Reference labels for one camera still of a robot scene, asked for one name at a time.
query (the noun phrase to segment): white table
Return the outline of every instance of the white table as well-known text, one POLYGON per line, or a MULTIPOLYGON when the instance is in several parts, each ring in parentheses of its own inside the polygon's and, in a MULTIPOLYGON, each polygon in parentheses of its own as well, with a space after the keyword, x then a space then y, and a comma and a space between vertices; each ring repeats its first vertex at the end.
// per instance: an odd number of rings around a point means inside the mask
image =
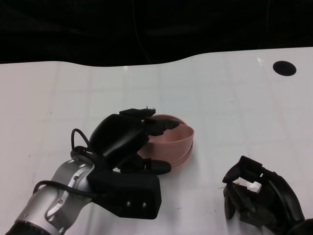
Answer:
POLYGON ((89 137, 106 116, 146 105, 195 129, 190 159, 160 176, 157 219, 118 218, 90 204, 67 235, 270 234, 225 219, 222 178, 241 155, 282 175, 313 218, 312 69, 313 48, 210 53, 151 66, 0 65, 0 234, 35 184, 70 158, 73 128, 89 137), (293 63, 296 74, 276 74, 279 60, 293 63))

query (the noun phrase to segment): pink bowl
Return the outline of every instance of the pink bowl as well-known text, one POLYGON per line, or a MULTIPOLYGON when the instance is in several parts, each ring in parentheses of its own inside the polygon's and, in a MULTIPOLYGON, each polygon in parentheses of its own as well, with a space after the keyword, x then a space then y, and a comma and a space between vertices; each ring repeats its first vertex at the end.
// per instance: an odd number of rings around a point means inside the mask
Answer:
POLYGON ((182 124, 173 130, 166 130, 161 136, 149 136, 148 143, 138 151, 138 154, 143 158, 163 160, 177 166, 191 154, 194 130, 177 117, 155 116, 179 120, 182 124))

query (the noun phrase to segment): bowl rim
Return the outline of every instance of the bowl rim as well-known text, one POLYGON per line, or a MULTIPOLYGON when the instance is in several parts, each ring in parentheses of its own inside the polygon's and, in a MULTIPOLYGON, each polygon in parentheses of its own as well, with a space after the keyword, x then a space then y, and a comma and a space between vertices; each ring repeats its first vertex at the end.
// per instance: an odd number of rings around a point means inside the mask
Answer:
POLYGON ((148 143, 152 143, 152 144, 168 144, 168 143, 179 143, 179 142, 181 142, 181 141, 185 141, 185 140, 190 139, 190 138, 192 138, 192 139, 193 139, 194 134, 195 134, 195 130, 194 130, 191 126, 188 126, 188 125, 185 125, 185 126, 186 126, 186 127, 188 127, 188 128, 190 128, 190 129, 192 130, 191 135, 190 135, 190 136, 188 136, 187 138, 184 138, 184 139, 179 140, 179 141, 171 141, 171 142, 166 142, 166 143, 149 142, 149 141, 148 141, 148 143))

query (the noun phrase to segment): dark curtain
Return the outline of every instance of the dark curtain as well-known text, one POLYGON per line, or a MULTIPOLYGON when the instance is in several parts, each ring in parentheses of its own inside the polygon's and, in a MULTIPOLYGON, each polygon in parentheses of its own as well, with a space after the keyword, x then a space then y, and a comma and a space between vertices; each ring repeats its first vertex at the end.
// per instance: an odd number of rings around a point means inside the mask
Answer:
POLYGON ((165 63, 313 46, 313 0, 0 0, 0 63, 165 63))

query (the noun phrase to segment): silver metal cylinder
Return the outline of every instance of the silver metal cylinder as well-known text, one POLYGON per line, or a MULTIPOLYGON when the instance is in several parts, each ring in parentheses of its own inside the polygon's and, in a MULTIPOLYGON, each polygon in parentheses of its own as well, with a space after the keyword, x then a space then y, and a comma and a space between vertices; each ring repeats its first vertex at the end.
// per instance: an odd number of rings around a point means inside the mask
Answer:
MULTIPOLYGON (((52 181, 90 192, 87 176, 92 170, 90 160, 76 156, 57 169, 52 181)), ((45 186, 30 198, 16 222, 29 222, 51 235, 62 235, 74 224, 81 209, 90 202, 91 198, 45 186)))

